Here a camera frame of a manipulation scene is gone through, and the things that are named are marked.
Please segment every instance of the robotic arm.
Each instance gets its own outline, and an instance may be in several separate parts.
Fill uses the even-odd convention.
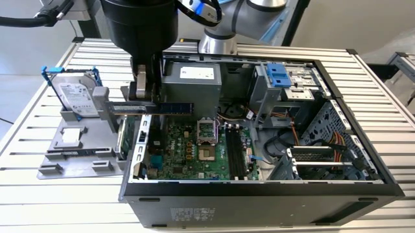
[[[81,12],[96,0],[41,0],[44,7],[35,18],[0,17],[0,26],[52,27],[67,14]],[[128,100],[157,104],[161,87],[161,52],[177,39],[177,10],[204,26],[220,23],[221,10],[217,0],[100,0],[107,18],[111,40],[131,54],[135,82],[129,85]]]
[[[217,0],[200,3],[216,9],[205,19],[177,0],[101,0],[111,40],[132,56],[136,82],[129,85],[129,100],[160,101],[161,52],[177,40],[177,9],[205,26],[221,19]]]

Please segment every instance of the metal workbench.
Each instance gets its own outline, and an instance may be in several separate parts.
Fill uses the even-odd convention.
[[[171,51],[196,52],[196,43],[179,43]],[[342,227],[188,229],[197,232],[415,232],[415,119],[358,55],[346,50],[239,45],[240,55],[318,59],[344,96],[406,198]],[[121,100],[119,87],[132,79],[129,55],[109,40],[72,43],[57,66],[96,66],[111,100]],[[60,102],[43,84],[0,142],[0,232],[143,232],[129,205],[117,203],[121,177],[37,180],[61,120]]]

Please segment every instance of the blue plastic latch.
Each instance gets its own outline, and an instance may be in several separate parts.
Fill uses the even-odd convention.
[[[60,74],[64,71],[65,71],[65,68],[63,68],[63,67],[52,67],[52,68],[49,68],[48,73],[51,73],[51,74]]]
[[[267,74],[272,80],[272,87],[291,87],[291,79],[281,63],[268,63]]]
[[[161,155],[152,155],[149,159],[151,167],[159,170],[163,169],[163,157]]]

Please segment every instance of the label sticker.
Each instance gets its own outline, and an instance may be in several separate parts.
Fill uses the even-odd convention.
[[[215,79],[213,68],[209,67],[181,67],[181,79]]]
[[[247,119],[252,119],[252,117],[253,117],[253,112],[249,110],[249,112],[248,112],[248,114],[247,114]]]
[[[173,221],[212,221],[215,208],[169,208]]]
[[[60,83],[59,88],[71,110],[83,117],[96,117],[97,111],[87,87],[79,83]]]

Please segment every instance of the orange wire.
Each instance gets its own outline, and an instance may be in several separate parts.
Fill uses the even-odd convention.
[[[293,127],[293,118],[291,118],[291,130],[292,130],[292,134],[293,134],[295,145],[297,146],[300,144],[300,142],[299,142],[299,137],[297,137],[296,129]]]

